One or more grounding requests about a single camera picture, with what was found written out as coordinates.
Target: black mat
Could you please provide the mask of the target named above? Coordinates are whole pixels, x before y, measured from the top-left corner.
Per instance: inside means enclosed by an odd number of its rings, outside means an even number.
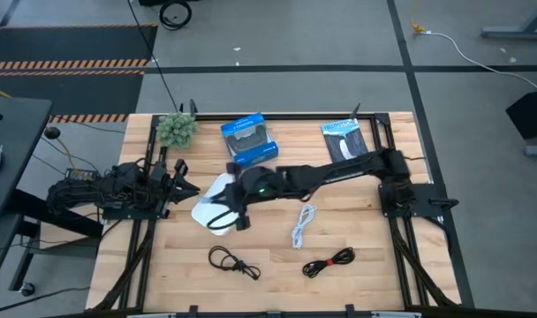
[[[53,115],[101,114],[81,117],[85,122],[125,120],[123,114],[135,112],[142,81],[141,71],[0,72],[2,91],[51,100]]]
[[[156,26],[143,25],[142,30],[153,45]],[[0,62],[5,62],[0,63],[2,69],[143,66],[150,57],[137,26],[132,25],[0,28]],[[8,64],[9,61],[39,63],[22,67],[23,63]],[[72,62],[60,64],[61,61]]]

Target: concrete floor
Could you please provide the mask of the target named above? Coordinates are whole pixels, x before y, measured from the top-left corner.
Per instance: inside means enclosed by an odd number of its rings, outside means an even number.
[[[10,0],[0,0],[0,20]],[[415,37],[408,25],[411,2],[396,1],[412,62],[464,65],[450,42]],[[142,22],[157,21],[134,4]],[[394,28],[383,0],[203,0],[191,3],[193,20],[155,44],[161,66],[273,64],[401,65]],[[482,26],[517,25],[536,0],[422,0],[415,20],[446,33],[485,64],[537,64],[537,42],[490,41]],[[10,26],[132,23],[124,0],[21,0]],[[537,72],[523,73],[537,83]],[[414,111],[406,77],[398,72],[265,72],[166,75],[178,102],[193,98],[200,111]],[[526,83],[493,73],[418,73],[418,85],[450,197],[475,305],[537,312],[537,160],[523,156],[521,140],[504,110]],[[170,111],[158,75],[145,75],[138,112]],[[101,124],[124,129],[124,124]],[[122,136],[61,125],[64,139],[81,139],[71,151],[98,169],[116,163]],[[64,170],[66,159],[46,145],[35,153]],[[60,178],[35,159],[20,187],[44,197]],[[19,248],[0,274],[0,306],[22,300],[7,291]],[[38,295],[90,284],[93,259],[37,255],[27,280]],[[78,313],[86,292],[71,292],[0,314],[0,317]]]

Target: product box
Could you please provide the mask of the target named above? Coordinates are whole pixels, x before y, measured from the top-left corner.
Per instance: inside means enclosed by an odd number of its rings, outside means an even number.
[[[250,167],[278,155],[278,146],[267,130],[261,113],[222,125],[222,135],[233,162],[239,163],[241,168]]]
[[[356,118],[324,124],[321,126],[321,132],[334,163],[368,152]]]

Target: wooden table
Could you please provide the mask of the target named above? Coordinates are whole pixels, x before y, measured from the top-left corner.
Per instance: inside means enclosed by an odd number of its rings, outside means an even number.
[[[151,115],[131,115],[127,124],[120,162],[133,162],[145,154]],[[397,149],[408,157],[422,157],[420,137],[411,112],[390,113]],[[277,165],[330,163],[320,125],[330,120],[270,120],[268,129],[280,149]],[[369,123],[361,131],[369,150],[374,143]],[[169,149],[167,166],[178,158],[189,167],[186,179],[205,193],[231,160],[223,143],[223,122],[200,122],[191,148]],[[155,147],[154,160],[159,147]],[[424,160],[408,161],[412,182],[429,180]],[[212,235],[191,218],[198,197],[170,207],[170,218],[156,226],[148,276],[145,312],[187,312],[198,305],[201,312],[343,311],[345,304],[357,310],[402,309],[388,221],[383,217],[377,186],[372,177],[354,178],[326,185],[309,204],[318,207],[315,219],[304,232],[304,247],[291,248],[291,230],[296,225],[300,201],[280,200],[249,207],[251,228],[225,237]],[[459,302],[458,288],[441,229],[415,218],[414,230],[421,262],[446,295]],[[125,267],[132,223],[123,221],[102,241],[95,264],[87,307],[102,300]],[[262,271],[259,281],[238,272],[223,272],[208,263],[212,246],[227,247],[238,258]],[[302,275],[310,261],[325,260],[340,249],[352,246],[353,263],[323,270],[314,279]],[[418,296],[409,266],[412,299]],[[130,305],[134,304],[139,274],[132,280]]]

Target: coiled white cable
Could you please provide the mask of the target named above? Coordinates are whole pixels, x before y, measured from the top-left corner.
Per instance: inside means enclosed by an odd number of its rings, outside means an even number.
[[[486,70],[489,70],[491,72],[495,72],[496,74],[501,74],[501,75],[508,75],[508,76],[513,76],[515,78],[518,78],[518,79],[521,79],[523,81],[525,81],[526,83],[530,84],[531,86],[535,87],[535,89],[537,89],[537,84],[533,83],[531,80],[521,76],[521,75],[518,75],[516,73],[513,73],[513,72],[500,72],[498,70],[495,70],[491,67],[488,67],[484,64],[481,64],[475,60],[472,60],[471,58],[469,57],[466,57],[465,54],[463,54],[463,52],[461,52],[461,50],[459,49],[459,46],[457,46],[457,44],[455,43],[455,40],[453,40],[450,36],[446,35],[446,34],[440,34],[440,33],[436,33],[436,32],[431,32],[431,31],[425,31],[425,32],[420,32],[420,34],[423,34],[423,35],[436,35],[436,36],[441,36],[442,38],[445,38],[449,41],[451,41],[451,43],[453,43],[453,46],[455,47],[455,49],[457,50],[457,53],[466,61],[468,62],[471,62],[475,65],[478,65]]]
[[[304,231],[304,227],[306,227],[306,224],[314,220],[315,211],[317,209],[317,207],[307,204],[302,207],[302,210],[300,211],[298,225],[296,225],[294,227],[294,230],[292,230],[292,248],[302,248],[302,232]]]

